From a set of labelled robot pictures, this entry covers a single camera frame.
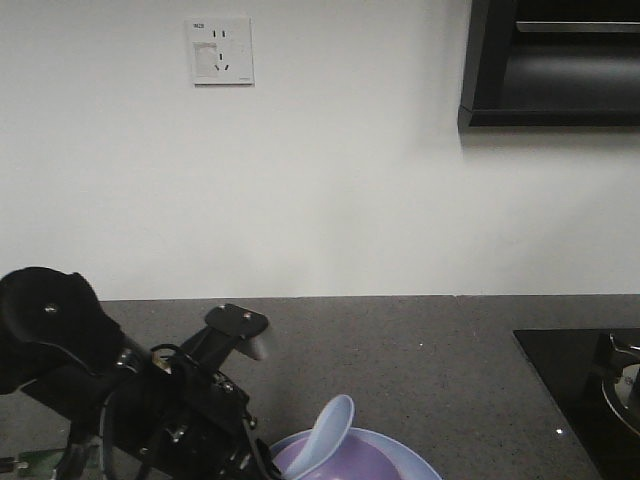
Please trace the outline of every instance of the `black cabinet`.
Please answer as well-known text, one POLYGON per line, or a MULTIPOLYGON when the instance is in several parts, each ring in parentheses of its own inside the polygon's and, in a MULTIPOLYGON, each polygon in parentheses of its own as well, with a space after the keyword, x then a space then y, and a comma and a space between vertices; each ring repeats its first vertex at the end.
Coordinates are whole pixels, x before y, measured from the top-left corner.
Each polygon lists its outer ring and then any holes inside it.
POLYGON ((474 0, 458 124, 640 125, 640 2, 474 0))

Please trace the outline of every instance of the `wall socket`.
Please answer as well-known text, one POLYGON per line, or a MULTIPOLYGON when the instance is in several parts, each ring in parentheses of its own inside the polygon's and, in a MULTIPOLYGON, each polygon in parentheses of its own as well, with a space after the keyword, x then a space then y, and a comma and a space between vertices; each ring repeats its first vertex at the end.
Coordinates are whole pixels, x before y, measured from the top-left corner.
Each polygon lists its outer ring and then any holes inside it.
POLYGON ((254 84, 250 18, 192 18, 185 27, 195 85, 254 84))

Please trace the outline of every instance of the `glass cooktop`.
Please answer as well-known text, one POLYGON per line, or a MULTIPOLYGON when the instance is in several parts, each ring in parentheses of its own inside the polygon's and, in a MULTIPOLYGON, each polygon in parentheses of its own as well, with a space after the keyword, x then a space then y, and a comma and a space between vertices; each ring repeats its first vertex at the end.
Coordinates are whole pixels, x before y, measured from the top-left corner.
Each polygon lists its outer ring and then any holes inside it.
POLYGON ((514 333, 602 477, 640 480, 640 329, 514 333))

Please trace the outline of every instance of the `light purple bowl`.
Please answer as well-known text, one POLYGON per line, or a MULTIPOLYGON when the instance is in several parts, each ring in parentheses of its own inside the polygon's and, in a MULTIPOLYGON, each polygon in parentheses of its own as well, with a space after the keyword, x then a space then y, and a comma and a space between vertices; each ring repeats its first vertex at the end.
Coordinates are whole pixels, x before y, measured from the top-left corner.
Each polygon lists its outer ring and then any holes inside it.
MULTIPOLYGON (((307 438, 300 438, 274 459, 281 470, 298 456, 307 438)), ((402 480, 396 467, 377 448, 349 434, 327 461, 304 475, 301 480, 402 480)))
MULTIPOLYGON (((284 454, 285 449, 289 446, 301 439, 306 440, 309 437, 309 433, 310 430, 307 430, 283 438, 271 447, 271 454, 278 458, 280 454, 284 454)), ((354 427, 349 429, 349 436, 359 438, 378 449, 393 463, 402 480, 442 480, 442 477, 420 455, 397 440, 381 433, 354 427)))

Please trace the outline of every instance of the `plastic spoon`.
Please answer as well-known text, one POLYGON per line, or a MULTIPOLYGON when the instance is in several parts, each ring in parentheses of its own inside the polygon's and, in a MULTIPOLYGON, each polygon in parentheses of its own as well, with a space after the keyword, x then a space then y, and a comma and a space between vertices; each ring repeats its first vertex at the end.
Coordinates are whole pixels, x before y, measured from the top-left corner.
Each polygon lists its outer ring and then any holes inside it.
POLYGON ((348 395, 338 395, 327 403, 304 447, 283 472, 283 478, 298 480, 326 462, 349 432, 354 412, 353 400, 348 395))

